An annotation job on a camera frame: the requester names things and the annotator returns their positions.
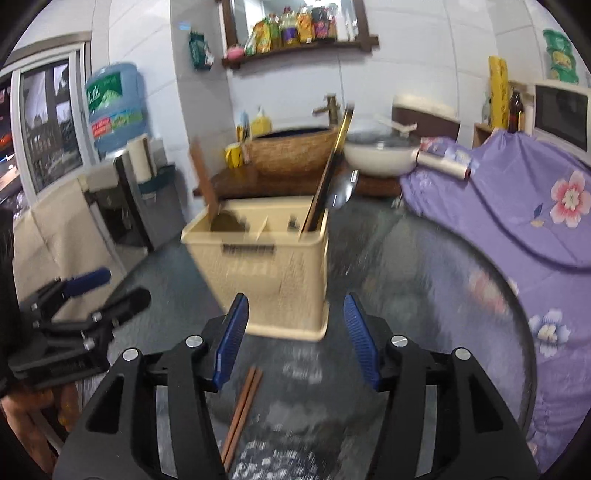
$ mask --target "paper towel roll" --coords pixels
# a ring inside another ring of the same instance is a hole
[[[433,170],[442,171],[443,173],[447,173],[460,180],[467,180],[470,178],[471,172],[468,167],[429,153],[419,152],[417,154],[417,164],[432,168]]]
[[[148,135],[143,134],[129,140],[127,142],[127,151],[138,183],[148,181],[155,176],[155,169],[148,147]]]

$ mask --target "brass faucet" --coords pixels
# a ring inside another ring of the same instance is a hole
[[[318,116],[321,113],[328,112],[329,113],[329,125],[331,127],[336,127],[339,124],[339,111],[340,105],[336,102],[336,94],[329,93],[324,97],[326,100],[326,106],[315,108],[312,111],[312,115]]]

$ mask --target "hand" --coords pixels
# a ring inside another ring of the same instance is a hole
[[[31,458],[49,475],[53,471],[56,458],[29,412],[42,410],[52,404],[58,409],[60,423],[68,432],[71,431],[80,415],[78,392],[74,384],[37,392],[20,385],[2,399],[2,408],[12,431]]]

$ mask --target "beige plastic basket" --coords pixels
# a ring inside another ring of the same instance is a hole
[[[246,235],[210,232],[206,212],[183,229],[184,243],[224,310],[238,292],[248,297],[246,332],[318,341],[328,322],[327,212],[316,232],[290,231],[304,224],[311,197],[233,200],[224,208],[248,225]]]

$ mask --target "wooden chopstick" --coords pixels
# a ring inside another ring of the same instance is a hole
[[[250,412],[252,402],[255,399],[256,390],[258,389],[259,383],[261,382],[261,377],[262,370],[257,368],[254,379],[252,380],[251,388],[248,391],[248,395],[246,396],[246,402],[244,404],[244,408],[242,409],[240,420],[238,420],[238,426],[232,437],[232,441],[230,443],[228,453],[226,454],[226,458],[223,461],[223,466],[226,472],[229,472],[230,467],[232,466],[234,454],[236,453],[236,448],[238,447],[238,440],[240,439],[240,435],[242,435],[242,429],[244,428],[244,424],[246,423],[246,418],[248,417],[248,413]]]
[[[226,441],[223,444],[222,463],[226,461],[226,456],[228,455],[228,450],[230,449],[232,438],[234,437],[234,433],[236,432],[236,427],[238,427],[238,421],[240,420],[240,415],[242,414],[242,410],[244,409],[244,404],[246,402],[248,392],[251,389],[252,380],[255,378],[255,373],[256,368],[250,367],[250,369],[248,369],[248,374],[246,375],[244,386],[242,387],[242,391],[240,392],[240,396],[238,397],[238,403],[236,403],[236,410],[234,410],[234,416],[232,417],[230,430],[228,430]]]

